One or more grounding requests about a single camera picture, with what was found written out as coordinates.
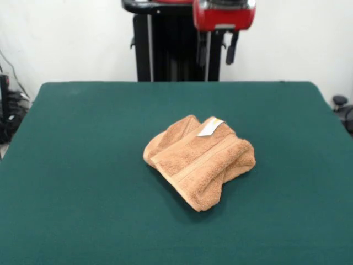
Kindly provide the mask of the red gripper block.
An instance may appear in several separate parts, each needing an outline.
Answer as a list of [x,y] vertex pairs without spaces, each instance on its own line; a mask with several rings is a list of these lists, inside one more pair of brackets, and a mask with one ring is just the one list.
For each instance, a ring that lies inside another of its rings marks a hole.
[[238,31],[251,27],[256,11],[256,1],[193,1],[194,25],[198,32],[198,64],[206,65],[207,33],[201,31],[226,30],[231,42],[226,53],[226,65],[234,63]]

